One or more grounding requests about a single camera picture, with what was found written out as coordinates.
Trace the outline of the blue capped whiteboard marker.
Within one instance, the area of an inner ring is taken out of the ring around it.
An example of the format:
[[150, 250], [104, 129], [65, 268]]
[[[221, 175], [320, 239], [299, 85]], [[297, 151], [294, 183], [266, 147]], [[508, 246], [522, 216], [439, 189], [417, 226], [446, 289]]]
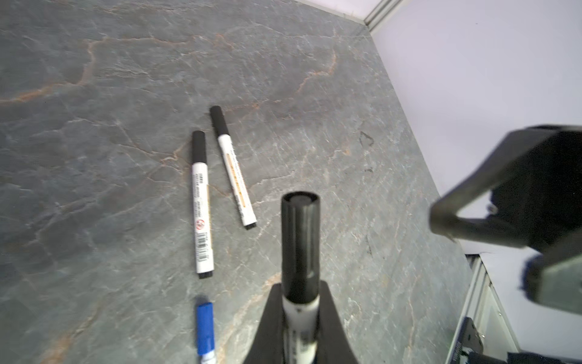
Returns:
[[200, 364], [216, 364], [214, 310], [210, 302], [196, 307], [196, 346]]

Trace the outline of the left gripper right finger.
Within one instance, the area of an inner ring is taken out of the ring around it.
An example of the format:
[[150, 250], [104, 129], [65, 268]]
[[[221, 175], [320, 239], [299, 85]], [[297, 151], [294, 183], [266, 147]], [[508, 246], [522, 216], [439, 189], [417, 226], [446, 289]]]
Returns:
[[320, 281], [318, 349], [315, 362], [322, 364], [359, 363], [350, 347], [326, 281]]

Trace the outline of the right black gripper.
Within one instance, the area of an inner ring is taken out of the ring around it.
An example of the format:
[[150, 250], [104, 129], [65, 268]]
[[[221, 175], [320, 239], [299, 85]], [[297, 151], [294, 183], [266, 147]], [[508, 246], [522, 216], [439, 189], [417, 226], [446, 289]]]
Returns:
[[[459, 217], [485, 193], [496, 212]], [[521, 273], [526, 298], [580, 314], [581, 128], [507, 134], [481, 166], [432, 205], [429, 225], [450, 239], [535, 250]]]

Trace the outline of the aluminium frame profile right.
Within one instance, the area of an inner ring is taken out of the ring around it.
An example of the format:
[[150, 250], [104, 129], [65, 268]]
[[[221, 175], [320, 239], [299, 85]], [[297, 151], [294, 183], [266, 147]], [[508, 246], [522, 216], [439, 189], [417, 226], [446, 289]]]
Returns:
[[395, 12], [402, 0], [381, 0], [364, 19], [370, 33], [374, 33]]

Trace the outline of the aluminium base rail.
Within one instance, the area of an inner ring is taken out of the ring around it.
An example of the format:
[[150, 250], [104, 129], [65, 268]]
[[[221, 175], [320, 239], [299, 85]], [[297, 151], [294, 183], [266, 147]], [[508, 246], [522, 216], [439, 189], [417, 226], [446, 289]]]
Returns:
[[472, 271], [446, 363], [505, 363], [519, 351], [493, 282], [479, 255], [466, 256]]

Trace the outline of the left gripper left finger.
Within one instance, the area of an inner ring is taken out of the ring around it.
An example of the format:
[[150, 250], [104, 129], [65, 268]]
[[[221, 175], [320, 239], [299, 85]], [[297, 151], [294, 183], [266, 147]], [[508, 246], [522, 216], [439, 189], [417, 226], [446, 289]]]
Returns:
[[244, 364], [282, 364], [283, 360], [283, 293], [281, 284], [271, 287], [253, 344]]

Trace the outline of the white marker pen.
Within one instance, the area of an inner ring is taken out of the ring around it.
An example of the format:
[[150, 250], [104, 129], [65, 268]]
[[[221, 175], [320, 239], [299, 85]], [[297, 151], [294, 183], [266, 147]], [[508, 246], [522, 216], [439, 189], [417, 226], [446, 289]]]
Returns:
[[232, 138], [221, 107], [212, 106], [210, 108], [210, 116], [212, 127], [217, 136], [218, 145], [221, 148], [233, 195], [239, 209], [242, 225], [246, 230], [250, 230], [257, 226], [257, 218], [253, 211], [253, 206], [246, 189], [246, 184], [233, 148]]
[[209, 201], [209, 169], [206, 135], [201, 130], [192, 133], [192, 207], [196, 251], [196, 274], [210, 278], [215, 270]]
[[290, 364], [312, 364], [318, 348], [320, 297], [310, 303], [293, 303], [283, 297], [283, 359]]

